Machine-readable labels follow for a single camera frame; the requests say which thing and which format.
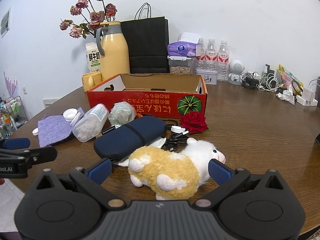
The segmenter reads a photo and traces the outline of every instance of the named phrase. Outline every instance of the tile floor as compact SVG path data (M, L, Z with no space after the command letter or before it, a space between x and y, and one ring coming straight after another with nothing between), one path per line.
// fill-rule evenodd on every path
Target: tile floor
M0 232L17 231L13 217L23 196L24 193L8 179L5 179L5 183L0 185Z

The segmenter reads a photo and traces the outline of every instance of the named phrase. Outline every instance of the cardboard box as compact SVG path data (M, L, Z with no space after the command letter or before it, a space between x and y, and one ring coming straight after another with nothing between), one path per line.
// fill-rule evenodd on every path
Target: cardboard box
M200 75L154 73L118 74L87 92L90 107L102 103L131 104L139 114L180 118L190 111L204 114L207 88Z

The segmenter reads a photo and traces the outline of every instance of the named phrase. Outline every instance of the purple tissue package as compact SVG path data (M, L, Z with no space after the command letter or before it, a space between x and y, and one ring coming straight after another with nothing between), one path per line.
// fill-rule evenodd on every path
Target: purple tissue package
M201 55L201 44L177 41L168 45L169 56L197 57Z

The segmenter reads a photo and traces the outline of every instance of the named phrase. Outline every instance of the navy blue pouch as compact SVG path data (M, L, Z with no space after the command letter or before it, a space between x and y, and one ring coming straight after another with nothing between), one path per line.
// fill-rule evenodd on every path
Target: navy blue pouch
M165 134L167 124L152 115L145 115L97 138L93 148L101 158L113 163L128 157L136 149L152 143Z

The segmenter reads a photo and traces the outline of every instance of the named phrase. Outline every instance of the brown table surface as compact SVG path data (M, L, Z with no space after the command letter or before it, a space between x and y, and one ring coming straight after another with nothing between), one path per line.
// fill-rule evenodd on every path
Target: brown table surface
M219 82L208 85L206 122L209 130L196 134L194 138L213 142L225 154L226 164L231 168L245 167L251 173L264 174L266 170L279 170L302 204L306 222L302 232L320 223L320 147L315 137L320 133L320 109L294 106L275 97L274 93L248 90L241 86ZM39 147L38 137L32 135L37 121L45 113L62 114L68 108L82 107L89 110L89 104L82 88L79 88L53 105L41 111L12 137L28 137L30 147ZM11 181L26 192L44 168L55 173L68 173L76 166L89 167L100 158L93 150L93 141L79 142L76 138L55 146L58 157L54 162L35 165L29 170L27 179ZM130 203L131 200L154 200L155 193L144 186L135 187L127 168L114 165L114 172L102 186ZM203 196L217 185L210 179L190 199Z

